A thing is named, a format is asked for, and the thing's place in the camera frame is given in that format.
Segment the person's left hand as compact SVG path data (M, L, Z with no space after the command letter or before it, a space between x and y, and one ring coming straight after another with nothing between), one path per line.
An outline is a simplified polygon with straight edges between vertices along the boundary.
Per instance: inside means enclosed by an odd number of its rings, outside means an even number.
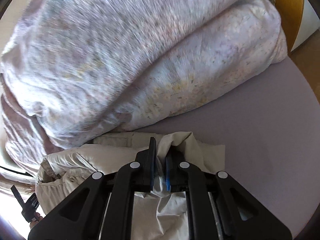
M43 220L43 217L40 213L36 212L34 213L34 218L29 224L30 229L32 229L36 224L38 224L41 220Z

